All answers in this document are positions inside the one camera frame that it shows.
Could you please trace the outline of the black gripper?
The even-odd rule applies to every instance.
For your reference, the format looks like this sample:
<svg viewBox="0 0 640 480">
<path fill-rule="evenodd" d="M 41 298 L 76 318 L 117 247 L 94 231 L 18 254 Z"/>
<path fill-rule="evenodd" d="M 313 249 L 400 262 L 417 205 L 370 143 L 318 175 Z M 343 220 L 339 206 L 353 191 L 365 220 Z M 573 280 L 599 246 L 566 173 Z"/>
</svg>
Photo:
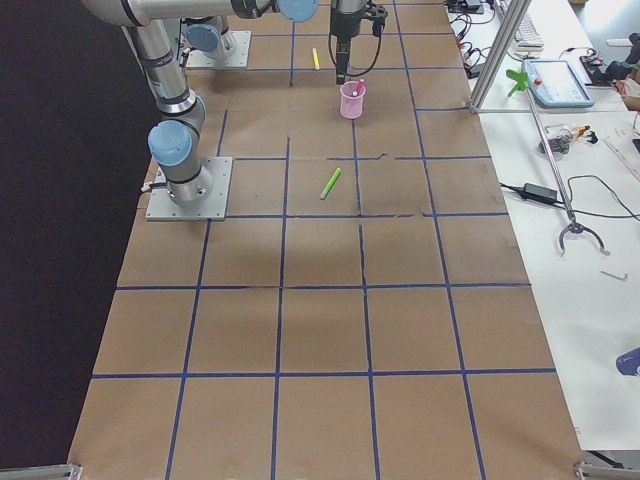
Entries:
<svg viewBox="0 0 640 480">
<path fill-rule="evenodd" d="M 386 26 L 388 12 L 382 5 L 365 0 L 333 0 L 330 8 L 329 33 L 336 37 L 336 83 L 347 81 L 350 60 L 350 38 L 360 34 L 361 22 L 372 23 L 372 35 L 379 38 Z"/>
</svg>

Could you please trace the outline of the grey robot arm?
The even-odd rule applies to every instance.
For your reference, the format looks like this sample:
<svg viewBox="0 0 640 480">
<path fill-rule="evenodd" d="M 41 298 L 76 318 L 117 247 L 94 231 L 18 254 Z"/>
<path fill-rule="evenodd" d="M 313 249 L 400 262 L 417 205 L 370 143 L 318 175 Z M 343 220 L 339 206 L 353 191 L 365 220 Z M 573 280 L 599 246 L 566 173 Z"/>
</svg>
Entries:
<svg viewBox="0 0 640 480">
<path fill-rule="evenodd" d="M 192 49 L 214 60 L 225 59 L 235 52 L 237 43 L 226 16 L 188 18 L 185 22 L 186 40 Z"/>
<path fill-rule="evenodd" d="M 188 85 L 185 63 L 173 48 L 166 20 L 184 21 L 191 47 L 223 59 L 235 51 L 229 16 L 255 20 L 275 12 L 300 23 L 310 20 L 318 8 L 315 1 L 87 1 L 84 6 L 129 35 L 162 115 L 148 135 L 148 146 L 165 175 L 170 202 L 181 206 L 201 205 L 217 182 L 197 156 L 205 102 Z"/>
</svg>

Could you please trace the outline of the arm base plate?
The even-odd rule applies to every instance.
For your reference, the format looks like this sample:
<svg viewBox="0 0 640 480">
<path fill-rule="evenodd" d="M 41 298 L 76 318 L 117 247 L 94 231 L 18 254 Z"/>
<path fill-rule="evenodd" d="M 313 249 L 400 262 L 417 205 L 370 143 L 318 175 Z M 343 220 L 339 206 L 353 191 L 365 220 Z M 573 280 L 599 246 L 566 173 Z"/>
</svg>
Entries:
<svg viewBox="0 0 640 480">
<path fill-rule="evenodd" d="M 169 182 L 158 167 L 146 210 L 148 221 L 223 221 L 226 217 L 233 157 L 202 157 L 199 175 L 184 184 Z"/>
<path fill-rule="evenodd" d="M 192 26 L 187 30 L 186 40 L 189 48 L 184 53 L 188 69 L 227 70 L 248 66 L 250 31 L 228 30 L 222 34 L 208 25 Z"/>
</svg>

